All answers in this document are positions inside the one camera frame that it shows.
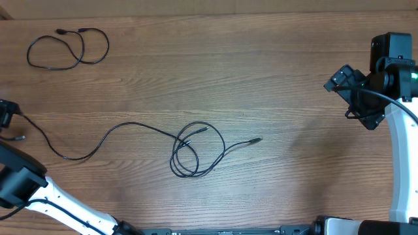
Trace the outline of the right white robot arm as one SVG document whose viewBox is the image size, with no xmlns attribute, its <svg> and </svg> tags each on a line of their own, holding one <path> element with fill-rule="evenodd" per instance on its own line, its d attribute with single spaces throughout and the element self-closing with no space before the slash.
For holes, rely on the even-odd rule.
<svg viewBox="0 0 418 235">
<path fill-rule="evenodd" d="M 319 216 L 310 234 L 417 233 L 417 64 L 409 33 L 378 35 L 371 41 L 370 73 L 341 67 L 324 85 L 349 107 L 347 119 L 368 130 L 386 120 L 393 152 L 393 195 L 388 221 Z"/>
</svg>

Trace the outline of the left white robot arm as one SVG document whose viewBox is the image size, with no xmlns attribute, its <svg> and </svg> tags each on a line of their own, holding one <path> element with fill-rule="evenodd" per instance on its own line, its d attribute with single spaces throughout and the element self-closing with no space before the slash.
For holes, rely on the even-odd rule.
<svg viewBox="0 0 418 235">
<path fill-rule="evenodd" d="M 22 209 L 50 216 L 80 234 L 141 234 L 137 228 L 107 213 L 90 208 L 46 175 L 46 168 L 32 156 L 5 143 L 1 138 L 1 207 Z"/>
</svg>

